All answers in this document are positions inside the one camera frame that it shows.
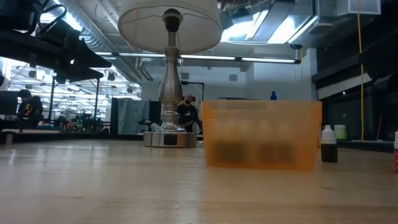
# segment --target white bottle cap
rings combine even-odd
[[[336,144],[335,132],[331,129],[330,125],[326,125],[322,131],[321,144]]]
[[[398,149],[398,131],[396,131],[396,140],[394,141],[394,149]]]

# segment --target yellow cable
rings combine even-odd
[[[359,35],[359,53],[362,53],[362,33],[361,33],[361,0],[358,0],[358,35]],[[363,140],[364,136],[364,119],[363,119],[363,76],[364,70],[363,65],[361,64],[361,140]]]

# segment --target dark liquid bottle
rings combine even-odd
[[[322,162],[338,162],[335,132],[330,128],[330,125],[326,125],[322,131],[321,159]]]

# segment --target small bottle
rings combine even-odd
[[[322,131],[321,158],[322,162],[338,161],[335,132],[331,129],[330,125],[326,125]]]
[[[394,141],[394,159],[396,163],[396,172],[398,172],[398,131],[396,132],[396,140]]]

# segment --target computer monitor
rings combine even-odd
[[[15,115],[18,107],[17,91],[0,91],[0,114]]]

